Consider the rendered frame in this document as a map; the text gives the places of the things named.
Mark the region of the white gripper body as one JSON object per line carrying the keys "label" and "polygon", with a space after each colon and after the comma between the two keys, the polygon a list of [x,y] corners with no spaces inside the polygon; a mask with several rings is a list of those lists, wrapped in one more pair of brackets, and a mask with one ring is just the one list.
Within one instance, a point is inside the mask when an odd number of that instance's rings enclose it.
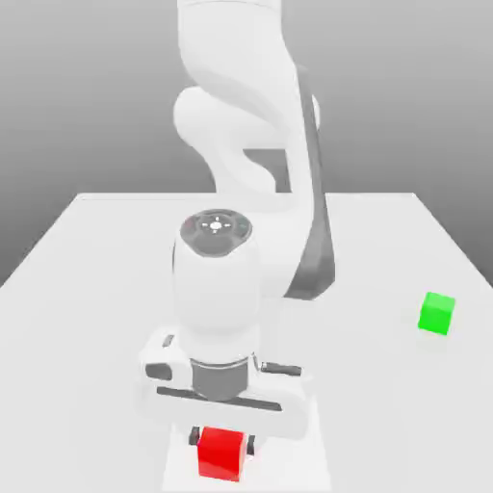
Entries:
{"label": "white gripper body", "polygon": [[193,427],[212,427],[262,438],[300,440],[311,421],[311,400],[306,396],[291,396],[286,402],[245,397],[211,402],[189,390],[139,381],[135,384],[135,401],[143,415],[174,423],[185,432]]}

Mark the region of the small red cube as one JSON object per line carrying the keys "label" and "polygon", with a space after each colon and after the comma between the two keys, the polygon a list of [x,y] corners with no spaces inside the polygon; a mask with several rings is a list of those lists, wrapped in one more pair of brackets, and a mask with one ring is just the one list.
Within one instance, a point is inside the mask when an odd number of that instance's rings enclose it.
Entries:
{"label": "small red cube", "polygon": [[205,427],[197,444],[198,473],[205,478],[239,482],[246,451],[243,432]]}

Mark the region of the small green cube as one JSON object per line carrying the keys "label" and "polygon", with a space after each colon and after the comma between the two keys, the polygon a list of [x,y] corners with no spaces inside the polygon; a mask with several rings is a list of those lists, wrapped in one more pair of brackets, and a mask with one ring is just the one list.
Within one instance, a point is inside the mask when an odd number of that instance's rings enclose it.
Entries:
{"label": "small green cube", "polygon": [[421,306],[418,328],[447,335],[455,307],[455,298],[427,292]]}

